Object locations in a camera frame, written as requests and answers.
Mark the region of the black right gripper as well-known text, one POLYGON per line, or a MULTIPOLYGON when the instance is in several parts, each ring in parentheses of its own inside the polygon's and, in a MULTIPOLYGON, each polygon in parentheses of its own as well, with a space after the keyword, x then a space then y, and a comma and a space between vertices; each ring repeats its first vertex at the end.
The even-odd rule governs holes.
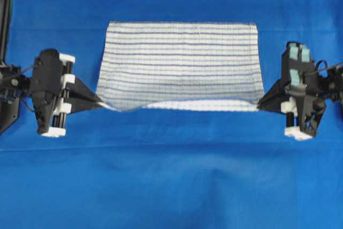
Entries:
POLYGON ((317 136, 317 129, 326 110, 320 96, 319 74, 310 50, 299 42, 288 42, 282 54, 281 79, 259 100, 257 109, 284 113, 287 119, 285 135, 297 141, 317 136))

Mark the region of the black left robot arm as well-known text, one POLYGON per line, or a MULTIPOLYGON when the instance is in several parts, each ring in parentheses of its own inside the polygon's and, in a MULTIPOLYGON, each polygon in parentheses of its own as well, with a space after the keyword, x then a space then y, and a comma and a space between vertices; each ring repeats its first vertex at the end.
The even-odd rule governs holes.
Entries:
POLYGON ((1 63, 1 132, 19 118, 20 103, 30 98, 38 135, 66 135, 70 114, 103 108, 105 103, 73 74, 75 57, 46 49, 35 58, 32 76, 20 66, 1 63))

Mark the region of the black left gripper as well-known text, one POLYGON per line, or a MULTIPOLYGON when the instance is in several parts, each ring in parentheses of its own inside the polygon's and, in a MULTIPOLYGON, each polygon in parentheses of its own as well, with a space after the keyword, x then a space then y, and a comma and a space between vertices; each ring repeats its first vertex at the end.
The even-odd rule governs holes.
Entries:
POLYGON ((30 79, 37 133, 45 137, 66 135, 65 118, 69 113, 78 113, 100 109, 99 97, 78 77, 72 74, 75 57, 46 49, 34 60, 34 69, 30 79), (69 90, 66 98, 64 90, 69 90))

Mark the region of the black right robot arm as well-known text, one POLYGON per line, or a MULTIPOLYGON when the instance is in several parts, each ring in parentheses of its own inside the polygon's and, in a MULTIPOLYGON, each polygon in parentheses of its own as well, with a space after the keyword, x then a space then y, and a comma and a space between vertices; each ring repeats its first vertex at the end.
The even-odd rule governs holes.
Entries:
POLYGON ((342 102, 342 63, 315 62, 306 45, 290 41, 281 57, 281 77, 258 101, 257 108, 286 116, 284 134, 297 141, 317 136, 326 100, 342 102))

